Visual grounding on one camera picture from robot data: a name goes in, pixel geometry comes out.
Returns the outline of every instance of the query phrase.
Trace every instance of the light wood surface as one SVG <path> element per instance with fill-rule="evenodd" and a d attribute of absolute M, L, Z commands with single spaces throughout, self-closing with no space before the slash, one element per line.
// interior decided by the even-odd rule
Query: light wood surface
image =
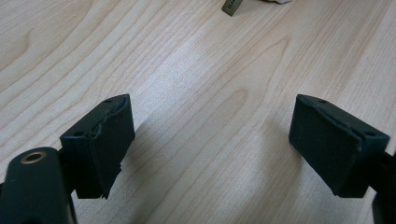
<path fill-rule="evenodd" d="M 396 1 L 0 2 L 0 177 L 60 148 L 96 104 L 130 93 L 136 139 L 108 200 L 79 223 L 373 223 L 289 144 L 297 93 L 326 99 L 396 148 Z"/>

